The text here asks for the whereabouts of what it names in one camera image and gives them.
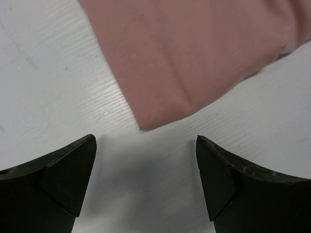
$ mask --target white table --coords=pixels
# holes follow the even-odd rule
[[[74,233],[213,233],[198,134],[311,178],[311,43],[200,112],[140,133],[75,0],[0,0],[0,170],[92,133],[98,153]]]

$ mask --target fabric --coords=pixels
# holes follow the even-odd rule
[[[311,37],[310,0],[80,0],[140,129],[189,116]]]

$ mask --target pink cloth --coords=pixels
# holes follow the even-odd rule
[[[189,116],[311,37],[311,0],[80,0],[142,130]]]

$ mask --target tabletop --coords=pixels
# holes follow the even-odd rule
[[[98,152],[73,233],[214,233],[197,135],[311,178],[310,64],[307,43],[198,113],[140,132],[77,1],[0,0],[0,170],[92,133]]]

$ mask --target table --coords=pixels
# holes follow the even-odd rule
[[[98,153],[74,233],[213,233],[195,159],[205,135],[311,178],[311,43],[198,113],[139,131],[75,0],[0,0],[0,170],[92,133]]]

